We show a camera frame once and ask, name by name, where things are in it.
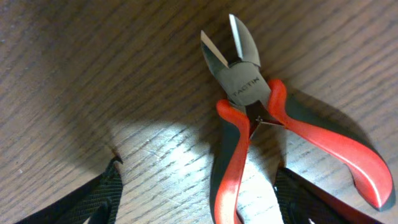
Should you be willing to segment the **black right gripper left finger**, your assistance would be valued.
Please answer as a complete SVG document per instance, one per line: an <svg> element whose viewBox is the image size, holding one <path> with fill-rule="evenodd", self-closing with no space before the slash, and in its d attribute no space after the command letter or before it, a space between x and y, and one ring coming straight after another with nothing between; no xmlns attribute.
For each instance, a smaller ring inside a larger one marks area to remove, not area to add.
<svg viewBox="0 0 398 224"><path fill-rule="evenodd" d="M122 163L119 156L102 174L19 223L114 224L123 192L116 162Z"/></svg>

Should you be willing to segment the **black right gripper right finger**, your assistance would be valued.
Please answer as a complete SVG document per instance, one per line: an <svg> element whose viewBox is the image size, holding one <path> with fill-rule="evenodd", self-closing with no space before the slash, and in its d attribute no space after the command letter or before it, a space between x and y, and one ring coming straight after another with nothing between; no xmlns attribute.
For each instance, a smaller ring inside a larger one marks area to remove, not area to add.
<svg viewBox="0 0 398 224"><path fill-rule="evenodd" d="M274 192L284 223L379 223L292 170L277 170Z"/></svg>

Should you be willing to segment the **red handled cutting pliers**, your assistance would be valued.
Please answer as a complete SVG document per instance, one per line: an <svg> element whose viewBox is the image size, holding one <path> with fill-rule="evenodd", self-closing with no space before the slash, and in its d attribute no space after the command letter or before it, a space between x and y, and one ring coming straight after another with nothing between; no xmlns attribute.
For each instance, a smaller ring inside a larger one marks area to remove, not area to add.
<svg viewBox="0 0 398 224"><path fill-rule="evenodd" d="M210 180L210 211L215 223L242 223L237 209L251 137L261 124L281 126L344 163L356 190L376 210L396 202L389 167L364 137L310 111L287 91L279 79L266 80L255 41L235 15L229 23L238 59L228 62L206 34L201 49L206 64L226 98L216 110L223 123L221 150Z"/></svg>

